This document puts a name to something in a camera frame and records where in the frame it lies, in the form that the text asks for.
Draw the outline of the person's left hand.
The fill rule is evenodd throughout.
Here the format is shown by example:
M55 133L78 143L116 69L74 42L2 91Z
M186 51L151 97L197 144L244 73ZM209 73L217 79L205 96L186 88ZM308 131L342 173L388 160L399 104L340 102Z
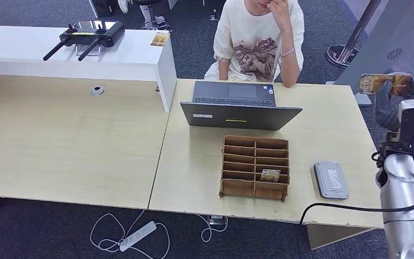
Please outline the person's left hand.
M282 32L289 32L292 29L288 1L271 0L266 4L266 7L270 9L277 26Z

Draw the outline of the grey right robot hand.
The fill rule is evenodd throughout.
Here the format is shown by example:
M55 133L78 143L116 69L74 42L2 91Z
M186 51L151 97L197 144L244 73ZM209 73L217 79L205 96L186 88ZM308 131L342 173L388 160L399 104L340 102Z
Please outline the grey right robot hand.
M375 95L375 118L393 132L414 118L414 74L394 74L382 83Z

